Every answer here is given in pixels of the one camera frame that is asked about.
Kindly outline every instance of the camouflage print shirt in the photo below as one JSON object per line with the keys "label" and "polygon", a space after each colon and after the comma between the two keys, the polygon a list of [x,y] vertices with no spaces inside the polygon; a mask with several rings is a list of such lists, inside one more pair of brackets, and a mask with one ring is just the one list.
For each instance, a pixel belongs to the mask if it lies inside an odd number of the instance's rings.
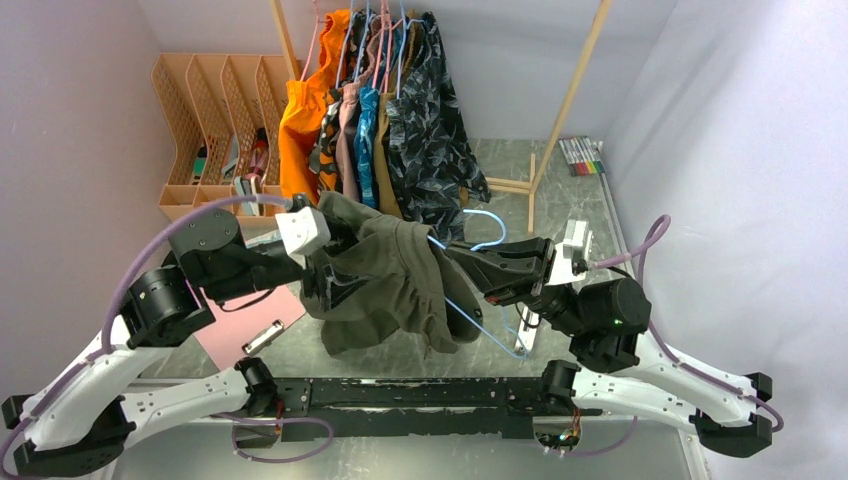
{"label": "camouflage print shirt", "polygon": [[404,219],[432,225],[442,241],[463,240],[460,187],[484,202],[492,194],[468,144],[436,19],[421,18],[420,50],[400,98],[386,105],[386,161]]}

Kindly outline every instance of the clothing rack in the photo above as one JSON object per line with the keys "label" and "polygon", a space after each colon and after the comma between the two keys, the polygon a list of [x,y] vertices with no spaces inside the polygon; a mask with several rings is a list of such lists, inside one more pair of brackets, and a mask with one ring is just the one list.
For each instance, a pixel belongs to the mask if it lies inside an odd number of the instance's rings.
{"label": "clothing rack", "polygon": [[[283,49],[283,53],[286,58],[295,58],[293,54],[293,50],[291,47],[291,39],[289,38],[288,29],[286,28],[285,16],[283,15],[283,9],[280,5],[280,0],[269,0],[271,5],[271,11],[274,16],[274,21],[277,25],[277,33],[280,37],[280,44]],[[586,40],[583,43],[583,49],[580,52],[580,58],[577,60],[577,66],[574,70],[574,74],[571,76],[571,82],[568,86],[568,91],[565,94],[565,98],[562,101],[562,106],[560,107],[559,114],[554,121],[553,128],[551,129],[551,134],[548,137],[548,143],[545,146],[545,151],[542,154],[542,163],[539,166],[538,171],[536,170],[536,154],[530,154],[530,181],[520,181],[520,180],[511,180],[504,178],[487,178],[487,182],[489,184],[489,188],[494,191],[499,192],[507,192],[507,193],[515,193],[519,195],[527,195],[528,197],[528,208],[529,215],[527,221],[527,232],[533,233],[534,229],[534,210],[535,210],[535,202],[536,202],[536,191],[539,188],[539,184],[542,181],[542,177],[545,175],[545,170],[548,167],[548,162],[550,162],[551,154],[553,153],[554,147],[556,146],[557,140],[559,139],[560,132],[562,131],[562,126],[565,123],[565,120],[568,118],[568,113],[571,110],[571,104],[574,102],[574,97],[577,95],[577,89],[580,86],[580,82],[583,80],[583,74],[586,73],[586,67],[589,65],[589,59],[592,56],[592,52],[595,49],[595,44],[598,41],[598,37],[601,34],[601,29],[603,28],[604,22],[607,19],[607,15],[609,13],[610,6],[612,5],[612,0],[600,0],[598,4],[598,9],[595,12],[595,17],[592,20],[592,26],[589,29],[589,34],[586,36]],[[300,75],[299,67],[297,62],[293,62],[289,67],[291,70],[289,71],[290,78],[297,78]]]}

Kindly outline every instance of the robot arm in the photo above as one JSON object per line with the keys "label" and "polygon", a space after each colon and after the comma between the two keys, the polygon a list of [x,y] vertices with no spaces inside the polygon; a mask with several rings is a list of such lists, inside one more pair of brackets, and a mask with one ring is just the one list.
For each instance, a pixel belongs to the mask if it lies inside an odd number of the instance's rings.
{"label": "robot arm", "polygon": [[[585,278],[591,239],[586,222],[572,220],[558,245],[535,238],[471,251],[458,244],[449,246],[447,255],[489,303],[524,303],[553,330],[571,337],[569,351],[580,366],[548,365],[573,372],[566,382],[569,391],[552,395],[566,411],[571,406],[603,408],[652,418],[696,432],[705,447],[730,456],[748,457],[769,446],[771,421],[757,414],[752,398],[771,398],[771,378],[730,374],[669,347],[679,358],[672,361],[648,331],[651,303],[632,278],[578,292],[574,282]],[[717,387],[692,368],[682,368],[683,363],[738,392]]]}

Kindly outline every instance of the wooden pole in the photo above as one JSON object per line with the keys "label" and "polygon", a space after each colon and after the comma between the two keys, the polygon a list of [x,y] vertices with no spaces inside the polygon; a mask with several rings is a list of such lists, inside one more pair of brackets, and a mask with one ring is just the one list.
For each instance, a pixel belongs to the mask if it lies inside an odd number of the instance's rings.
{"label": "wooden pole", "polygon": [[280,5],[280,0],[268,0],[268,3],[271,4],[274,23],[277,25],[277,35],[280,37],[280,45],[283,47],[283,55],[286,57],[286,73],[289,75],[289,80],[297,80],[300,78],[300,65],[297,63],[297,58],[294,56],[294,50],[291,47],[291,38],[289,37],[289,29],[286,27],[283,7]]}
{"label": "wooden pole", "polygon": [[[536,176],[536,153],[530,154],[530,178]],[[527,214],[527,233],[533,233],[533,217],[536,215],[536,194],[530,192],[527,196],[529,213]]]}
{"label": "wooden pole", "polygon": [[548,137],[548,145],[545,147],[545,153],[542,155],[542,164],[539,166],[539,171],[535,177],[531,179],[530,195],[535,195],[539,188],[539,182],[545,175],[545,169],[548,167],[548,161],[551,159],[556,141],[562,131],[562,124],[568,117],[568,111],[571,110],[571,104],[574,102],[574,97],[577,95],[577,87],[580,86],[580,81],[583,79],[583,74],[586,72],[586,66],[589,65],[589,58],[592,56],[592,50],[595,49],[595,43],[598,41],[598,36],[601,34],[601,27],[607,19],[612,0],[601,0],[598,5],[598,11],[595,12],[595,19],[592,21],[592,28],[589,29],[589,35],[586,37],[586,42],[583,44],[583,50],[580,52],[580,59],[577,60],[577,68],[574,70],[574,75],[571,77],[571,85],[568,87],[568,93],[565,94],[565,99],[562,101],[562,107],[559,109],[554,128],[551,130],[551,136]]}

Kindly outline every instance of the hanging clothes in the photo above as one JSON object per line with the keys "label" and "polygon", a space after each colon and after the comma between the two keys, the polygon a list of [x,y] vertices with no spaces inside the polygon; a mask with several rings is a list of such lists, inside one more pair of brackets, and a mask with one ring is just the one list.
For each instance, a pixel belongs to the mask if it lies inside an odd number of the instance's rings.
{"label": "hanging clothes", "polygon": [[339,141],[336,145],[336,165],[342,176],[342,193],[347,198],[360,200],[356,170],[353,161],[353,137],[356,119],[359,118],[359,88],[356,82],[342,88],[342,105],[339,113]]}
{"label": "hanging clothes", "polygon": [[[397,78],[397,68],[401,62],[400,59],[400,35],[397,31],[391,31],[390,52],[391,62],[381,62],[381,70],[377,75],[377,85],[385,83],[386,88],[389,85],[394,85]],[[366,84],[359,90],[359,105],[362,113],[359,116],[359,126],[357,128],[356,137],[354,138],[354,152],[356,158],[356,168],[359,179],[360,191],[362,193],[362,203],[371,208],[378,208],[379,187],[374,178],[374,141],[377,135],[377,107],[379,103],[379,90],[372,85]]]}
{"label": "hanging clothes", "polygon": [[[418,18],[414,11],[410,11],[408,17],[410,19]],[[406,78],[412,70],[412,65],[415,56],[421,49],[421,25],[412,23],[407,31],[406,51],[403,53],[403,71],[402,78]],[[395,192],[392,189],[392,180],[389,176],[389,165],[386,161],[386,155],[389,150],[389,117],[386,114],[386,105],[390,99],[395,98],[395,88],[397,88],[396,72],[389,77],[389,92],[380,94],[377,102],[377,131],[374,138],[374,180],[377,185],[377,206],[380,212],[393,215],[397,218],[403,218],[400,207],[398,206]]]}
{"label": "hanging clothes", "polygon": [[371,25],[366,41],[368,46],[363,57],[364,69],[361,69],[361,74],[356,77],[356,80],[344,85],[341,88],[341,103],[339,106],[339,129],[338,138],[335,147],[334,162],[340,172],[341,191],[342,193],[353,200],[359,201],[359,186],[356,174],[356,166],[354,163],[353,139],[356,135],[356,128],[359,119],[359,89],[371,78],[371,74],[376,67],[377,50],[379,49],[380,20],[374,18],[371,20]]}
{"label": "hanging clothes", "polygon": [[371,169],[374,161],[374,137],[377,135],[377,103],[379,92],[370,86],[362,87],[359,93],[359,103],[362,114],[359,116],[359,127],[353,139],[356,152],[356,173],[359,176],[359,186],[362,191],[362,203],[371,208],[377,208],[379,198],[378,187],[374,182]]}
{"label": "hanging clothes", "polygon": [[432,225],[443,242],[463,240],[460,187],[484,202],[491,192],[468,144],[436,19],[421,17],[422,47],[400,99],[386,105],[389,174],[404,219]]}
{"label": "hanging clothes", "polygon": [[321,32],[318,70],[306,81],[286,82],[288,105],[280,121],[280,186],[282,195],[291,198],[305,193],[318,203],[318,175],[309,169],[309,153],[315,147],[321,123],[327,112],[325,95],[335,85],[339,56],[344,46],[350,10],[326,15]]}
{"label": "hanging clothes", "polygon": [[[351,19],[350,35],[348,36],[347,47],[345,47],[345,58],[342,60],[342,75],[346,75],[341,81],[341,85],[349,83],[356,78],[356,59],[359,54],[359,46],[367,42],[370,37],[370,28],[366,28],[366,13],[364,10],[354,12]],[[327,113],[321,121],[321,131],[318,135],[318,156],[310,157],[309,169],[313,173],[318,174],[318,190],[324,191],[342,191],[342,183],[339,178],[339,169],[336,165],[336,144],[339,139],[339,111],[342,104],[341,85],[338,88],[331,88],[324,96],[327,103]]]}

